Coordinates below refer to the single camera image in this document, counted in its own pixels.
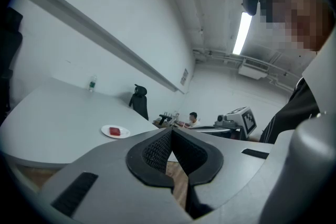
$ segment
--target fluorescent light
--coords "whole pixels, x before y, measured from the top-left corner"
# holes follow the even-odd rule
[[[251,19],[252,19],[251,15],[248,15],[246,12],[242,13],[242,18],[240,20],[238,36],[235,48],[233,49],[233,54],[240,54],[248,33],[248,29],[250,28]]]

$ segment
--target water bottle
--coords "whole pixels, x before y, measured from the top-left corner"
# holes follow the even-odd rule
[[[91,78],[90,84],[89,84],[89,92],[93,92],[95,86],[96,86],[97,76],[94,75]]]

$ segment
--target white table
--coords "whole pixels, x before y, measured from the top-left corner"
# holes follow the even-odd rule
[[[22,165],[60,168],[116,141],[101,133],[107,124],[125,127],[131,135],[157,129],[117,98],[49,79],[4,121],[1,151]]]

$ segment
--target wooden floor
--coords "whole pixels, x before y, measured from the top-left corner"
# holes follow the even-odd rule
[[[43,184],[59,171],[58,169],[40,169],[20,165],[16,165],[16,167],[26,178],[35,184],[38,189],[41,189]],[[176,162],[167,162],[166,174],[174,179],[175,187],[173,196],[184,209],[188,186],[187,175],[182,170],[180,164]]]

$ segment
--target red food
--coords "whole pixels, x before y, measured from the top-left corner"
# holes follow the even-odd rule
[[[109,130],[110,130],[110,135],[116,135],[116,136],[120,135],[119,128],[110,127]]]

